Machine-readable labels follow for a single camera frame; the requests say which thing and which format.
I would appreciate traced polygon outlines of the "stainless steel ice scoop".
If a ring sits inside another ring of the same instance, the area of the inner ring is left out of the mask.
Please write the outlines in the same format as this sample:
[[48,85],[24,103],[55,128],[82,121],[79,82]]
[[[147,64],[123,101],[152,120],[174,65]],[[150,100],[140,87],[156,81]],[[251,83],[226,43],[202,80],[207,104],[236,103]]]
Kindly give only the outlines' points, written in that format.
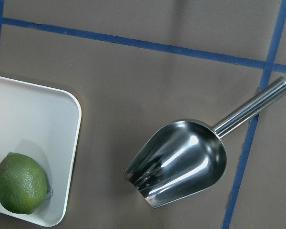
[[194,119],[160,128],[124,170],[152,208],[158,208],[213,186],[226,170],[223,137],[286,95],[280,77],[215,125]]

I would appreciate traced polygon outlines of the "beige plastic tray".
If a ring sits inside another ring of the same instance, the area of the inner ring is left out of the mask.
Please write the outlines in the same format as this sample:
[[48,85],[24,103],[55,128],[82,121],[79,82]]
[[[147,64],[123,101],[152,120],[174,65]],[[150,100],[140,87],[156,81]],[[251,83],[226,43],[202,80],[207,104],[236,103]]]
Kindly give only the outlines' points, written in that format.
[[51,191],[43,204],[17,218],[52,227],[65,215],[82,110],[69,92],[0,77],[0,162],[9,152],[33,158]]

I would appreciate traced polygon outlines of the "green lime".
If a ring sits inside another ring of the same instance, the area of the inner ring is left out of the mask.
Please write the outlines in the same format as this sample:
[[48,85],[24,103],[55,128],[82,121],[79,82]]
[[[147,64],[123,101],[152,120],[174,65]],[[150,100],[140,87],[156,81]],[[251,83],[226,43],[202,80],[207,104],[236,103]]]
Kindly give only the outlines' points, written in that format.
[[29,215],[44,201],[48,183],[31,157],[8,153],[0,163],[0,204],[9,212]]

